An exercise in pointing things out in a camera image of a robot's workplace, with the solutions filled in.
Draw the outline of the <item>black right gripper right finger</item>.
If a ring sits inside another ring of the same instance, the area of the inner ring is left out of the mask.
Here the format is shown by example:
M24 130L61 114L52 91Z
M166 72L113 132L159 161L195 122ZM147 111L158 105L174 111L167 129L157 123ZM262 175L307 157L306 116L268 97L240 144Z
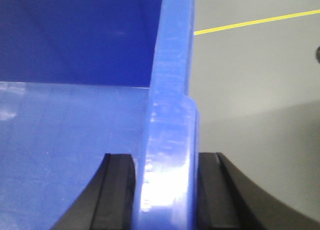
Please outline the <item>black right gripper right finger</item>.
M318 230L319 222L285 205L222 153L200 153L197 227L200 230Z

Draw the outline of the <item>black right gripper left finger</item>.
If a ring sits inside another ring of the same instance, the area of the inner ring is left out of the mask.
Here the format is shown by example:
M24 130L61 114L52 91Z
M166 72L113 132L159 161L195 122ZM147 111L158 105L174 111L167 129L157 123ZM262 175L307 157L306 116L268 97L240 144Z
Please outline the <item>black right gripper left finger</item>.
M105 154L86 188L54 230L131 229L136 170L130 154Z

